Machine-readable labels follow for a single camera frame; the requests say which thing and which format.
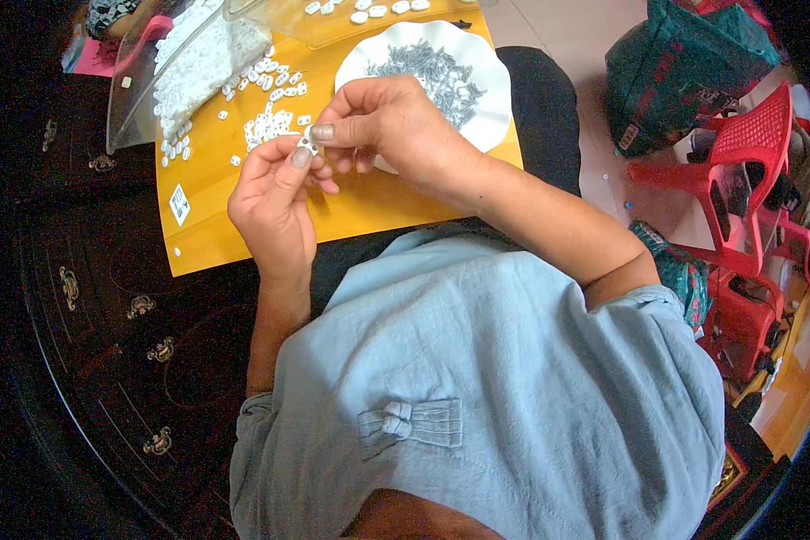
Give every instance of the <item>fingernail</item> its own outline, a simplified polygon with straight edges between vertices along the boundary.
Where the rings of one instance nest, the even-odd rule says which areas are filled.
[[[305,146],[299,146],[291,155],[291,165],[297,168],[306,167],[312,159],[312,150]]]
[[[333,124],[315,124],[309,130],[309,135],[312,136],[313,141],[331,141],[333,140]]]

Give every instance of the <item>fabric knot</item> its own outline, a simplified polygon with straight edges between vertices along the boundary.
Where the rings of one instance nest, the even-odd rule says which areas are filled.
[[[411,405],[391,401],[383,409],[357,415],[359,436],[371,459],[394,444],[405,441],[432,446],[462,446],[462,402],[442,399]]]
[[[408,439],[411,435],[411,424],[397,416],[384,416],[381,431],[395,435],[400,441]]]

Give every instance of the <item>yellow table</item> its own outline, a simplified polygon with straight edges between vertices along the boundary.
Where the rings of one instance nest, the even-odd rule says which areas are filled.
[[[467,31],[491,43],[486,21],[476,4],[463,4],[462,9],[443,15],[409,13],[414,16],[408,19],[388,17],[390,24],[401,20],[424,23],[436,19],[463,19],[472,23]],[[383,30],[376,28],[314,51],[293,38],[274,33],[274,59],[290,65],[291,72],[302,71],[303,81],[309,88],[304,96],[282,98],[274,103],[274,112],[285,108],[294,113],[293,130],[302,129],[295,127],[299,115],[310,114],[314,121],[333,95],[333,79],[342,60],[359,41]],[[159,210],[173,275],[249,257],[246,244],[229,221],[225,209],[240,172],[240,167],[230,164],[230,157],[243,159],[246,156],[243,125],[262,113],[267,102],[268,93],[262,92],[255,84],[250,84],[243,92],[238,91],[231,102],[226,102],[225,96],[218,92],[193,115],[193,128],[188,133],[192,155],[186,162],[177,157],[168,167],[162,167],[162,153],[157,144]],[[225,121],[218,119],[220,111],[228,112]],[[512,121],[507,137],[489,154],[522,167],[516,127]],[[356,172],[337,175],[335,179],[341,188],[338,195],[325,195],[320,190],[310,193],[309,213],[318,233],[318,242],[462,217],[452,208],[415,194],[397,181],[396,176],[378,169],[365,175]],[[177,225],[168,205],[177,184],[182,187],[191,208],[182,226]]]

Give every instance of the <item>light blue shirt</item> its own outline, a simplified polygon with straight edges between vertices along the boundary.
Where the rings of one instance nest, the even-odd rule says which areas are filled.
[[[508,539],[689,538],[724,458],[723,389],[667,288],[591,312],[512,245],[411,232],[348,271],[246,400],[241,538],[335,538],[406,491]]]

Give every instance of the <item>woman's left hand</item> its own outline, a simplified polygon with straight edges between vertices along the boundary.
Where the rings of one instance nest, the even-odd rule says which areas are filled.
[[[282,135],[252,149],[228,199],[228,217],[255,259],[263,287],[308,287],[317,245],[306,187],[338,193],[332,169],[298,148],[299,140]]]

